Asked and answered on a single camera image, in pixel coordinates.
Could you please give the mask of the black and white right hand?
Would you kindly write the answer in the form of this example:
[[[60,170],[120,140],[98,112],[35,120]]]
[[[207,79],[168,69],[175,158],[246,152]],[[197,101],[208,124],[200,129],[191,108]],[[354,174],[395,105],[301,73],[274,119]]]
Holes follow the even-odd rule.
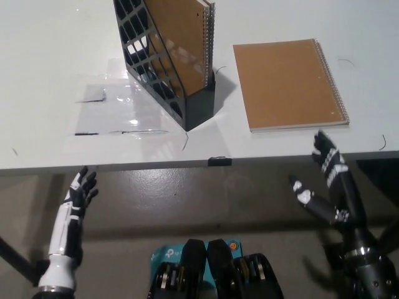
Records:
[[[290,175],[297,202],[341,233],[346,259],[377,255],[377,240],[368,229],[367,215],[352,172],[339,149],[322,130],[314,135],[312,159],[324,176],[329,199],[306,187],[297,176]]]

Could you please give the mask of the white and black left hand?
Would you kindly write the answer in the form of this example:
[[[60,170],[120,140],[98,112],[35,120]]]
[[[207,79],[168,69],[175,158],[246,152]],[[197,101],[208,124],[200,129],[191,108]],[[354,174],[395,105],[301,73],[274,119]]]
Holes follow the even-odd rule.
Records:
[[[59,206],[49,245],[49,266],[38,283],[42,291],[73,293],[76,289],[75,271],[83,258],[83,222],[87,208],[99,193],[96,175],[84,166]]]

